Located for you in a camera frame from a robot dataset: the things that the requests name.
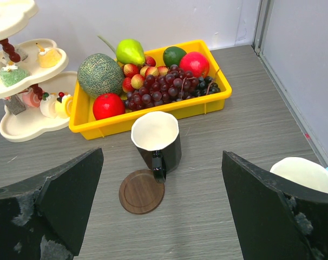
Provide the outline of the pink swirl roll cake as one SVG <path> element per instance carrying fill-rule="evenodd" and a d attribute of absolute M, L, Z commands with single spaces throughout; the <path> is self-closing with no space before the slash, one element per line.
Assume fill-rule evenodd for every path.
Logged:
<path fill-rule="evenodd" d="M 28 107 L 37 108 L 40 106 L 41 99 L 39 96 L 42 96 L 43 91 L 40 87 L 30 87 L 27 92 L 22 94 L 22 100 Z"/>

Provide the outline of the yellow round dessert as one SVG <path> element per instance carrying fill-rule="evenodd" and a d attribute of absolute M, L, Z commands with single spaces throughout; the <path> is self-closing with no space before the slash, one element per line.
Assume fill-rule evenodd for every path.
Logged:
<path fill-rule="evenodd" d="M 62 55 L 55 48 L 43 48 L 39 43 L 36 46 L 39 48 L 37 62 L 41 68 L 51 68 L 61 60 Z"/>

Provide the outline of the green round dessert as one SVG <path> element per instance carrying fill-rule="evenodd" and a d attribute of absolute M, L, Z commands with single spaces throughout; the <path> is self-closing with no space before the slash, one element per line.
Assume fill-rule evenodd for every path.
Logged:
<path fill-rule="evenodd" d="M 7 65 L 0 69 L 0 79 L 6 87 L 10 87 L 28 77 L 30 73 L 17 65 Z"/>

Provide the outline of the white cake slice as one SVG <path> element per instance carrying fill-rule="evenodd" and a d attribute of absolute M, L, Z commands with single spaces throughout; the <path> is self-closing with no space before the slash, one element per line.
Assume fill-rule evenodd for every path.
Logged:
<path fill-rule="evenodd" d="M 40 111 L 41 113 L 48 118 L 56 118 L 57 113 L 55 111 L 55 102 L 57 96 L 55 94 L 49 94 L 44 92 L 42 95 L 42 100 L 40 102 Z"/>

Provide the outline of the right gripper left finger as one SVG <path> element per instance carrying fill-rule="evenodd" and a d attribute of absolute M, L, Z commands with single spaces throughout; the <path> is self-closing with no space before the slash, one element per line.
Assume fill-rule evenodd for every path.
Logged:
<path fill-rule="evenodd" d="M 0 187 L 0 259 L 73 259 L 79 255 L 103 161 L 102 149 L 91 149 Z"/>

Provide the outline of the yellow cake slice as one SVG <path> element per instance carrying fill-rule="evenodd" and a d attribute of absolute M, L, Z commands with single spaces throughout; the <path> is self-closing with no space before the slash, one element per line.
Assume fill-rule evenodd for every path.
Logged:
<path fill-rule="evenodd" d="M 73 96 L 68 93 L 59 92 L 55 101 L 55 112 L 58 117 L 66 119 L 71 115 Z"/>

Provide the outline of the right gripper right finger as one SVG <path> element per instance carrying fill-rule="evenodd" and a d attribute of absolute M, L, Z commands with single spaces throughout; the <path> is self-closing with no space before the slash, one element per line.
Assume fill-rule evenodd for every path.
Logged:
<path fill-rule="evenodd" d="M 328 193 L 233 152 L 221 170 L 244 259 L 328 259 Z"/>

